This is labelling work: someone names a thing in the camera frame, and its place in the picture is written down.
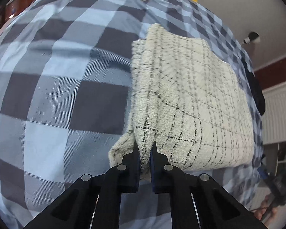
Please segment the person's right hand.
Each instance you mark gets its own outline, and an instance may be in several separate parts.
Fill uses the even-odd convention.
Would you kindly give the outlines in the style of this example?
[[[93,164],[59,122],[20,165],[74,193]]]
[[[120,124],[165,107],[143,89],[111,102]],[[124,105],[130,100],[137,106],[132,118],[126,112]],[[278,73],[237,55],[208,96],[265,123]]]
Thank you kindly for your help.
[[[261,202],[260,207],[253,212],[253,215],[266,226],[270,225],[275,220],[279,210],[278,207],[273,207],[271,210],[268,209],[272,202],[272,196],[272,194],[266,195]]]

